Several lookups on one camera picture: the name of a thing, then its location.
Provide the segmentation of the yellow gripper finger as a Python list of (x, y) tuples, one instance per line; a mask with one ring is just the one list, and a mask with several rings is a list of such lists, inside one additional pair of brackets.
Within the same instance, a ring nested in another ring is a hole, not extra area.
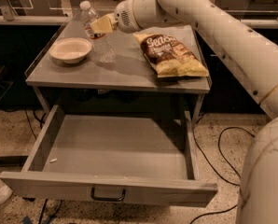
[(90, 24), (90, 28), (95, 34), (108, 34), (113, 33), (117, 25), (118, 20), (115, 18), (114, 14), (108, 13), (96, 21), (93, 21)]

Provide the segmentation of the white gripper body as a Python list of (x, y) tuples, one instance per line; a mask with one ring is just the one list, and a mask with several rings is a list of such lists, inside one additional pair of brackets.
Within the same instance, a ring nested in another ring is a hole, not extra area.
[(157, 0), (126, 0), (114, 11), (117, 27), (125, 33), (133, 33), (150, 27), (168, 27), (176, 19), (168, 15)]

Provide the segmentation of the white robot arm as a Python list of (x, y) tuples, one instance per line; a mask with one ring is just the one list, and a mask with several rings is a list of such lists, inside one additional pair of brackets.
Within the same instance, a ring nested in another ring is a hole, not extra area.
[(271, 118), (244, 160), (236, 224), (278, 224), (278, 46), (210, 0), (127, 0), (94, 21), (96, 34), (185, 22)]

